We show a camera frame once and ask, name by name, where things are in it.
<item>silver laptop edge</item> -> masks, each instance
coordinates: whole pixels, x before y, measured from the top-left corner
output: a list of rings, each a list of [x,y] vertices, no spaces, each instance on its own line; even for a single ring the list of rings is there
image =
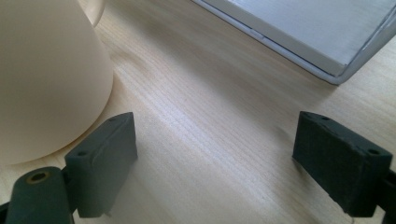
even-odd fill
[[[346,67],[344,72],[335,77],[322,69],[314,66],[307,60],[299,57],[288,49],[283,48],[278,45],[275,41],[267,38],[265,35],[257,32],[256,30],[246,26],[240,21],[235,20],[233,17],[223,13],[215,7],[212,7],[207,2],[203,0],[192,0],[201,7],[207,9],[211,13],[217,15],[223,20],[227,21],[234,27],[243,31],[244,33],[250,35],[256,40],[263,43],[268,48],[279,53],[283,57],[289,59],[290,61],[298,64],[303,69],[312,73],[313,75],[329,82],[334,85],[340,85],[346,82],[350,77],[352,77],[367,61],[369,61],[383,46],[385,46],[395,35],[396,35],[396,7],[392,9],[389,15],[384,19],[382,25],[373,34],[373,37],[361,48],[359,53],[355,56],[352,62]]]

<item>wooden table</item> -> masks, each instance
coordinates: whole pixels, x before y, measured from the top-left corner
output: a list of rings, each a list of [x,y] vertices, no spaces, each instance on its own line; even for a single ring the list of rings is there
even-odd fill
[[[77,223],[351,223],[291,158],[301,110],[396,154],[396,38],[335,87],[191,1],[112,0],[96,31],[114,62],[103,114],[68,147],[1,166],[0,203],[19,176],[63,167],[81,139],[127,111],[139,159],[113,217]]]

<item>white cup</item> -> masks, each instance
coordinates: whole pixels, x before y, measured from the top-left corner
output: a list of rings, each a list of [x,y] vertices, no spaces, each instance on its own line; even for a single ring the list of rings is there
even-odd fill
[[[0,0],[0,165],[65,147],[104,109],[113,69],[92,27],[104,6]]]

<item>laptop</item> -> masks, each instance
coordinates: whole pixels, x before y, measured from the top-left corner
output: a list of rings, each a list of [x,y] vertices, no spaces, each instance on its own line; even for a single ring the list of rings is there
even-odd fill
[[[192,0],[339,85],[396,35],[396,0]]]

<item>dark gray plastic piece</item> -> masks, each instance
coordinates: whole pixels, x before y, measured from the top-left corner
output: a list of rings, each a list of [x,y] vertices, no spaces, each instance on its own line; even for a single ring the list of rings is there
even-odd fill
[[[352,217],[371,217],[392,155],[321,115],[301,112],[292,156]]]

